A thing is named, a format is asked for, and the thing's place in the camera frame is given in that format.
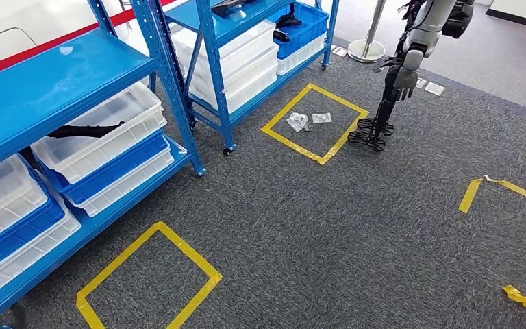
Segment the bystander robot grey hand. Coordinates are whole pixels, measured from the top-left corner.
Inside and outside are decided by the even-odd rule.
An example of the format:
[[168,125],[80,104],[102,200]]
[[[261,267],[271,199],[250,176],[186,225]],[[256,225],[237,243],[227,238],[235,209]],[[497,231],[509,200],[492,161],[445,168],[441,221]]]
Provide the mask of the bystander robot grey hand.
[[418,83],[418,71],[400,67],[393,83],[392,95],[395,101],[412,97]]

